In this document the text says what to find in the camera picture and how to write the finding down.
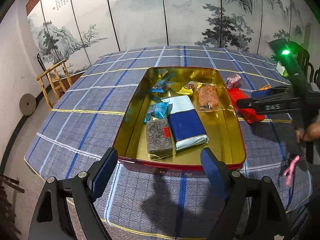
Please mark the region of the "person's right hand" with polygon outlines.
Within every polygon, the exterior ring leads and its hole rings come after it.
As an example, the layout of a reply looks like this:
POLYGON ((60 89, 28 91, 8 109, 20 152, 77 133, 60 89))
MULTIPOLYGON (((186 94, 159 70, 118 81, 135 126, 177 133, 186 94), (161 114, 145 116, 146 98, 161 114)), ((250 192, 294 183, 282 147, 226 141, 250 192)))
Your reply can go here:
POLYGON ((320 122, 309 125, 304 131, 295 129, 296 141, 299 144, 301 141, 314 141, 320 138, 320 122))

